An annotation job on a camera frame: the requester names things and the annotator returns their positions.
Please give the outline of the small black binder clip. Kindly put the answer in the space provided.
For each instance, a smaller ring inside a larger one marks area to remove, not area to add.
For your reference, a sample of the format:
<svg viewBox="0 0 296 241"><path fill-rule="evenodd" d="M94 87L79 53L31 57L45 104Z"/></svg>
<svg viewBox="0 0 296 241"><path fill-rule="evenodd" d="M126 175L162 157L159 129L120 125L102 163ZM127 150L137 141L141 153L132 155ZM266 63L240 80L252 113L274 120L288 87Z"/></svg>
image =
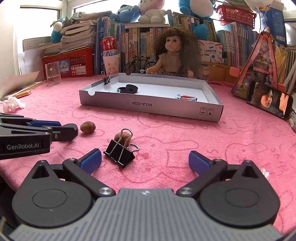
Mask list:
<svg viewBox="0 0 296 241"><path fill-rule="evenodd" d="M105 73L104 71L101 72L101 75L103 76L103 80L104 80L105 85L107 85L110 82L113 73L114 73L113 71L110 72L109 74Z"/></svg>

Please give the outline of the large blue plush toy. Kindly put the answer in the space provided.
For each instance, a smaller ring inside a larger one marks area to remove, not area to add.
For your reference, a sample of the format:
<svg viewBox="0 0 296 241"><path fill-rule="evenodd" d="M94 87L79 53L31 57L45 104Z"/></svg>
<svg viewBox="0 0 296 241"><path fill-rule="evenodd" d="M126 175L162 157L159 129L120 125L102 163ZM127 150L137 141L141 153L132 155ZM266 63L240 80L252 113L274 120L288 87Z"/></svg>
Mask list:
<svg viewBox="0 0 296 241"><path fill-rule="evenodd" d="M200 24L194 30L194 36L199 40L206 40L209 34L208 27L203 20L210 20L213 14L213 4L210 0L179 0L179 10L184 15L200 19Z"/></svg>

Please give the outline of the clear acrylic block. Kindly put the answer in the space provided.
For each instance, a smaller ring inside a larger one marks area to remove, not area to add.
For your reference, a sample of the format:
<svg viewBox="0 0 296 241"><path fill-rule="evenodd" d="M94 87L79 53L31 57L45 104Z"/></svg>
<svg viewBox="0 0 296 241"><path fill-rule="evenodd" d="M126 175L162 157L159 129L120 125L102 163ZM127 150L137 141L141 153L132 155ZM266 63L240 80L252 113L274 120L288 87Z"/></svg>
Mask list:
<svg viewBox="0 0 296 241"><path fill-rule="evenodd" d="M48 86L57 85L61 82L61 72L59 61L51 62L45 65L46 82Z"/></svg>

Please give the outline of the small blue plush bear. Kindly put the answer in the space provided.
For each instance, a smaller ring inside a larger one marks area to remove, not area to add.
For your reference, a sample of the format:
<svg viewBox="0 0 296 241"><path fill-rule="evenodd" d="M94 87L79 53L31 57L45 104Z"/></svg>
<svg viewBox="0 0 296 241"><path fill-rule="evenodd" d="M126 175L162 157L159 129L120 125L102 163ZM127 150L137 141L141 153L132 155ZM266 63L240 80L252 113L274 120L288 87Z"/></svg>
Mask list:
<svg viewBox="0 0 296 241"><path fill-rule="evenodd" d="M111 13L110 18L118 23L132 23L140 16L138 6L122 5L116 14Z"/></svg>

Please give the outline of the large black binder clip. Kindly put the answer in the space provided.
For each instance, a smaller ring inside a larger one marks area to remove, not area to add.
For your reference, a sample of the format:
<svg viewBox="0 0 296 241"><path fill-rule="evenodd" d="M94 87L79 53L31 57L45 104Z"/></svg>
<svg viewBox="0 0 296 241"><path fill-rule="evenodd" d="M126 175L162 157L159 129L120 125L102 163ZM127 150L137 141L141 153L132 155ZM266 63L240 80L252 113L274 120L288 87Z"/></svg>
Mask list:
<svg viewBox="0 0 296 241"><path fill-rule="evenodd" d="M120 133L123 132L128 132L133 136L133 132L129 128L123 128ZM125 147L119 142L120 140L116 142L112 139L103 153L109 159L114 161L114 163L116 163L120 168L125 168L126 165L135 159L134 152L139 151L139 147L131 142L127 147Z"/></svg>

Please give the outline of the white paper cup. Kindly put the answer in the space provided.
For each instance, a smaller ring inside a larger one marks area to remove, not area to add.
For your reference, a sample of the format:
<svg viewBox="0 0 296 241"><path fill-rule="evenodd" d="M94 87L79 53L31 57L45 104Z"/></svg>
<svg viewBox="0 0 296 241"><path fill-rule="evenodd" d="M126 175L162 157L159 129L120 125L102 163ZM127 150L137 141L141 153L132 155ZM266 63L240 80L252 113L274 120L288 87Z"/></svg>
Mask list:
<svg viewBox="0 0 296 241"><path fill-rule="evenodd" d="M120 55L103 57L106 75L119 73Z"/></svg>

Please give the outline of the blue white plush penguin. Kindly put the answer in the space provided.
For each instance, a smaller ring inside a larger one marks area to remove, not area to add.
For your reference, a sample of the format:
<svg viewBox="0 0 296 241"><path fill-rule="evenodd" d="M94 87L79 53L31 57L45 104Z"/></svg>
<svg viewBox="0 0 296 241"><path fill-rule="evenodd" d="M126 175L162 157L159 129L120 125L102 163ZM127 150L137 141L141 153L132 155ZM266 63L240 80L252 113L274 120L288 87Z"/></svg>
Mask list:
<svg viewBox="0 0 296 241"><path fill-rule="evenodd" d="M58 43L62 39L61 30L63 28L63 22L65 21L64 18L59 18L56 21L53 21L51 27L53 27L53 31L51 33L51 42Z"/></svg>

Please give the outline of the pink bunny table cloth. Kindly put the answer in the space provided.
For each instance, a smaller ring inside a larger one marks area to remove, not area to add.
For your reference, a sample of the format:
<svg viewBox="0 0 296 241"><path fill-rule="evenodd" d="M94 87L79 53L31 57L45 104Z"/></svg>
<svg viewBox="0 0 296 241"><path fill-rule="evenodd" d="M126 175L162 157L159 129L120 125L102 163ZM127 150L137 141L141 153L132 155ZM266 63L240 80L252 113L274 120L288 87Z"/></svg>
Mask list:
<svg viewBox="0 0 296 241"><path fill-rule="evenodd" d="M224 106L218 123L81 105L79 90L97 80L63 79L58 85L41 85L22 99L25 108L20 115L62 124L92 121L96 130L79 133L72 142L54 142L47 154L1 161L1 176L12 189L20 186L37 161L55 164L95 148L105 150L116 133L129 128L139 151L124 169L102 158L93 176L106 185L115 190L177 190L196 177L188 164L192 150L230 164L252 160L280 197L274 226L280 232L295 226L295 133L287 121L248 105L220 85L212 85Z"/></svg>

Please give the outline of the black lid in tray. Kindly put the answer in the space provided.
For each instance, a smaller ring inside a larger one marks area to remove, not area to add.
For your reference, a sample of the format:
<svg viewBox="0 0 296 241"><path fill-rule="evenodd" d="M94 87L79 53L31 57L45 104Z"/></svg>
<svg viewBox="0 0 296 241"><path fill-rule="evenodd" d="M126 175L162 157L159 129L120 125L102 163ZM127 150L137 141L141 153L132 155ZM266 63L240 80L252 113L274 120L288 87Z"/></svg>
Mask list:
<svg viewBox="0 0 296 241"><path fill-rule="evenodd" d="M138 87L132 84L127 84L125 90L127 93L137 93Z"/></svg>

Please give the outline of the brown-haired doll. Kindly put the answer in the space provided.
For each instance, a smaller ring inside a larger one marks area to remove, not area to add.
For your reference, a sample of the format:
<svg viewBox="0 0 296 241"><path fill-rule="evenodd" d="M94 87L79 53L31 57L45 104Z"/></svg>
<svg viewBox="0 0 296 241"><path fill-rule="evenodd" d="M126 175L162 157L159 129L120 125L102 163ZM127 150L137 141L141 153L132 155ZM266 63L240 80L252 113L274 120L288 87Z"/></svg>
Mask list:
<svg viewBox="0 0 296 241"><path fill-rule="evenodd" d="M156 64L147 74L197 78L201 64L198 39L189 31L170 27L162 32L154 47Z"/></svg>

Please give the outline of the brown nut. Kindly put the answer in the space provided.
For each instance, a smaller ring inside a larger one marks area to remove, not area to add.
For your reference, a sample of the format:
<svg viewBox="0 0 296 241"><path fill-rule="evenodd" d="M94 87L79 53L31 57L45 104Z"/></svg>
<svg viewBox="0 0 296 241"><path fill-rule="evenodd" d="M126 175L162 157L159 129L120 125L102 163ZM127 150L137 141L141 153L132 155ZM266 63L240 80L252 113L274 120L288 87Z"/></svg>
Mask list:
<svg viewBox="0 0 296 241"><path fill-rule="evenodd" d="M90 134L96 130L96 125L91 121L86 121L81 124L80 130L85 134Z"/></svg>
<svg viewBox="0 0 296 241"><path fill-rule="evenodd" d="M114 136L114 140L117 142L120 140L120 144L127 147L130 144L130 141L132 140L132 135L128 132L123 132L123 133L117 133Z"/></svg>

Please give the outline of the red beer can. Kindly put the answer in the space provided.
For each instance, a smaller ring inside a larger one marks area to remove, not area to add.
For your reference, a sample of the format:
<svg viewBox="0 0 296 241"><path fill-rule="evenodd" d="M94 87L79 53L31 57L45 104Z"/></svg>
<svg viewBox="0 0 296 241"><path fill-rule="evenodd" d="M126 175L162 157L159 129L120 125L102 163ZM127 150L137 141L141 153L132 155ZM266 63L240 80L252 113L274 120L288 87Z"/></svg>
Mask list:
<svg viewBox="0 0 296 241"><path fill-rule="evenodd" d="M101 46L104 57L118 55L117 41L114 36L103 38L101 41Z"/></svg>

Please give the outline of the colourful stationery box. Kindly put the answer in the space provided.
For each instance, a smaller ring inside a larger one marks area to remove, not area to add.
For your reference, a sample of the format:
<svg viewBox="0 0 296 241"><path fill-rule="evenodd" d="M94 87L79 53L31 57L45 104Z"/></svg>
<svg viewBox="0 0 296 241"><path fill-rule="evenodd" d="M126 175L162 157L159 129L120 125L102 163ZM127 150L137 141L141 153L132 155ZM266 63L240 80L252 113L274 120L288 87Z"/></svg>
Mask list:
<svg viewBox="0 0 296 241"><path fill-rule="evenodd" d="M201 60L212 63L222 63L222 44L199 40Z"/></svg>

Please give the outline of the pink triangular toy house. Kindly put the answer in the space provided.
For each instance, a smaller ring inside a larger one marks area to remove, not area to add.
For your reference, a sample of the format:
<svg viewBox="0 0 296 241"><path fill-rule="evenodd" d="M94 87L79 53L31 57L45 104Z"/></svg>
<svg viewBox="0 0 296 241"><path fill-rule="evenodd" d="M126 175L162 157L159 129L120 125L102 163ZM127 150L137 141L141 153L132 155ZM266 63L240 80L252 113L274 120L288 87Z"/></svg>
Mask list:
<svg viewBox="0 0 296 241"><path fill-rule="evenodd" d="M252 81L265 83L285 92L285 86L278 83L273 37L267 32L261 32L246 64L240 69L231 67L230 75L237 77L232 87L232 94L246 99Z"/></svg>

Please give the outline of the pink white plush bunny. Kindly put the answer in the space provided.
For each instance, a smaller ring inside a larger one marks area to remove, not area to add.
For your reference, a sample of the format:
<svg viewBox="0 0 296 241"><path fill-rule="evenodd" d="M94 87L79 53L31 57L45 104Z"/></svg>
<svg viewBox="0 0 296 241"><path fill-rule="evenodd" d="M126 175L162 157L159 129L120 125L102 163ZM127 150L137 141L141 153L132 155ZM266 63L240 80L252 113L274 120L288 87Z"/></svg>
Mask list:
<svg viewBox="0 0 296 241"><path fill-rule="evenodd" d="M138 21L141 24L164 24L167 12L163 9L164 0L140 0L138 7L141 13Z"/></svg>

